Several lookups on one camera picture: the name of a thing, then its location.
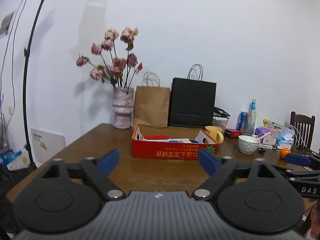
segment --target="brown paper bag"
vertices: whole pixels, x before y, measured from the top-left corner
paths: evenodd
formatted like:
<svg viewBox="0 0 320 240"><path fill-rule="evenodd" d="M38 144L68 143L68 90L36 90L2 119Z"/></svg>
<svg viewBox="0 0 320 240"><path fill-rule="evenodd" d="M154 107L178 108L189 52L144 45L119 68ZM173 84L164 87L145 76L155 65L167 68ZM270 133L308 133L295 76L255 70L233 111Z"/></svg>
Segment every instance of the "brown paper bag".
<svg viewBox="0 0 320 240"><path fill-rule="evenodd" d="M157 87L149 86L148 76L156 78ZM137 124L151 127L168 125L170 88L160 87L158 75L147 72L144 75L147 86L137 86L134 102L133 127Z"/></svg>

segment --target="orange fruit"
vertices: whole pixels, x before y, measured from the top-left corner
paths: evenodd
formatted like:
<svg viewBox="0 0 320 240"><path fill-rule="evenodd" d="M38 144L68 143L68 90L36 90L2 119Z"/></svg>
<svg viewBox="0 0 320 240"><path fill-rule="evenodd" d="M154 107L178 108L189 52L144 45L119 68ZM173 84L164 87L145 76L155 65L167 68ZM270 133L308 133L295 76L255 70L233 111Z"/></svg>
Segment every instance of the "orange fruit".
<svg viewBox="0 0 320 240"><path fill-rule="evenodd" d="M280 158L284 159L288 153L291 153L291 151L288 148L281 149L279 152Z"/></svg>

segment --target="bowl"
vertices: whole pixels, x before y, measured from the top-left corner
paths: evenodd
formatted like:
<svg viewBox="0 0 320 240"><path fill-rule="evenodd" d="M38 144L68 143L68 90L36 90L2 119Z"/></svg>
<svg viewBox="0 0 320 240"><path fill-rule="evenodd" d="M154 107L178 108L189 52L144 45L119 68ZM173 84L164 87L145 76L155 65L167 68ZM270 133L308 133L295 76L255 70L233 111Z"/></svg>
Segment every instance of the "bowl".
<svg viewBox="0 0 320 240"><path fill-rule="evenodd" d="M247 135L240 135L239 136L239 149L240 152L245 154L253 154L256 149L258 149L260 145L259 142L254 141L255 138L252 136Z"/></svg>

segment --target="chair backrest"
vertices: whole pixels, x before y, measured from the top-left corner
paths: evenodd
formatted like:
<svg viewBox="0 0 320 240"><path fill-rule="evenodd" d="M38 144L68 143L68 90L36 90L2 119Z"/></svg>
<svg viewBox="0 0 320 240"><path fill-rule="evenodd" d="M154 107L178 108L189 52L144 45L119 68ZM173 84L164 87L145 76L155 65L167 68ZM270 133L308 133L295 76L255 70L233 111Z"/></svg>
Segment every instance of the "chair backrest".
<svg viewBox="0 0 320 240"><path fill-rule="evenodd" d="M304 141L307 148L310 149L315 121L316 117L314 115L312 117L308 117L303 114L296 114L296 112L291 113L290 124L297 128L302 137L301 138L298 132L295 131L296 137L294 139L294 144L304 146Z"/></svg>

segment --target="black fabric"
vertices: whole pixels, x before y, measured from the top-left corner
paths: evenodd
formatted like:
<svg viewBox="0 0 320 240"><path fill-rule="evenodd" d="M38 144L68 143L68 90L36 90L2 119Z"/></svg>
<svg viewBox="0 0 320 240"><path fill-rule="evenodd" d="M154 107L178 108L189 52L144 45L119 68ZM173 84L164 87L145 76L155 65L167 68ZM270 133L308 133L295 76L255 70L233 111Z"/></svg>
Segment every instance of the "black fabric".
<svg viewBox="0 0 320 240"><path fill-rule="evenodd" d="M8 171L0 166L0 225L7 233L18 233L20 227L13 215L12 203L6 198L6 194L32 171L32 168Z"/></svg>
<svg viewBox="0 0 320 240"><path fill-rule="evenodd" d="M168 125L203 128L212 125L216 83L174 78Z"/></svg>

